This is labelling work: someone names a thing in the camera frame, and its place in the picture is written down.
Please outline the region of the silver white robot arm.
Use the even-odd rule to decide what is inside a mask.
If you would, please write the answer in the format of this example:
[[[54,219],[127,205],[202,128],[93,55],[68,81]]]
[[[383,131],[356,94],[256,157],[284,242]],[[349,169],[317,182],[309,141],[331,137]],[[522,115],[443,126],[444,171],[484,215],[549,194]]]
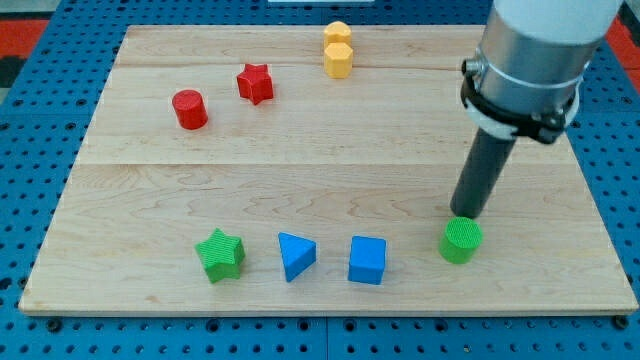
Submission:
[[[552,144],[576,116],[579,87],[621,0],[495,0],[461,101],[500,141]]]

